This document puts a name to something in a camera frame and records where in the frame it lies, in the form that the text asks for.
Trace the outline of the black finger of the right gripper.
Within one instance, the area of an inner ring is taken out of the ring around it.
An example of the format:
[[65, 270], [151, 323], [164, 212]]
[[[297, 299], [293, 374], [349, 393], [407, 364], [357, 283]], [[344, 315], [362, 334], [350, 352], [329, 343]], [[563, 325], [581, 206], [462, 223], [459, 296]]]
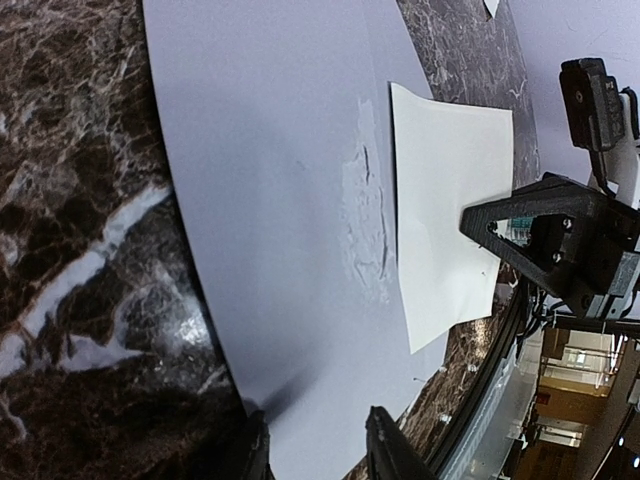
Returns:
[[[460, 231], [562, 300], [577, 316], [598, 314], [602, 294], [590, 279], [594, 241], [611, 199], [564, 176], [546, 173], [508, 198], [464, 209]], [[499, 232], [502, 221], [530, 219], [529, 240], [518, 245]]]

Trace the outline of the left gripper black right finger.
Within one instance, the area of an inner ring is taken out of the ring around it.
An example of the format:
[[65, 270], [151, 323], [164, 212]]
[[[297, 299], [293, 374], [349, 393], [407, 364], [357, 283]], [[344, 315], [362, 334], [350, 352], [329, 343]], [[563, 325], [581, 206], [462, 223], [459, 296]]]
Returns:
[[366, 463], [370, 479], [437, 479], [384, 407], [370, 408], [365, 427]]

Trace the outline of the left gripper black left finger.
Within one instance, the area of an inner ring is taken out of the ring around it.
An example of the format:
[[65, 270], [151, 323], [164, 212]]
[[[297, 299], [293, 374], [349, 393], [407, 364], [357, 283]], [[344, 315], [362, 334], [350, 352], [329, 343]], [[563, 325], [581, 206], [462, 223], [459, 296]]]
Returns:
[[226, 448], [219, 478], [265, 480], [272, 477], [269, 464], [270, 433], [262, 410], [254, 411], [239, 435]]

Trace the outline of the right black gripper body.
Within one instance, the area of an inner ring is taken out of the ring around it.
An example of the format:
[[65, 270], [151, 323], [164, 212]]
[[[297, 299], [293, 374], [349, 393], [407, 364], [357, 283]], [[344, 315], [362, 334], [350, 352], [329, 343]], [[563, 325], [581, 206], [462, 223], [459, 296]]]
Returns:
[[617, 320], [639, 282], [639, 212], [607, 198], [586, 221], [565, 299], [579, 318]]

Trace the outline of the beige letter paper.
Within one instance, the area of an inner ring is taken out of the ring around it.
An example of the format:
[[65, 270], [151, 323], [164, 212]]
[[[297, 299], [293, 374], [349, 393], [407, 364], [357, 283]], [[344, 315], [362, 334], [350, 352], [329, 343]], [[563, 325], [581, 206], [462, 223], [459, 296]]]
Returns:
[[398, 277], [409, 348], [490, 316], [499, 258], [461, 233], [465, 208], [513, 188], [513, 114], [391, 86]]

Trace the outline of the grey envelope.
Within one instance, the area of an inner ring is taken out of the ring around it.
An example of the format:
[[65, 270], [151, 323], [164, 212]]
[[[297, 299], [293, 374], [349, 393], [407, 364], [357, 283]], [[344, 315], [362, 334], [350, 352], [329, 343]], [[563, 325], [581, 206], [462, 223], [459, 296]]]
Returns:
[[153, 86], [215, 331], [279, 479], [340, 479], [447, 339], [409, 348], [389, 86], [430, 88], [393, 1], [147, 1]]

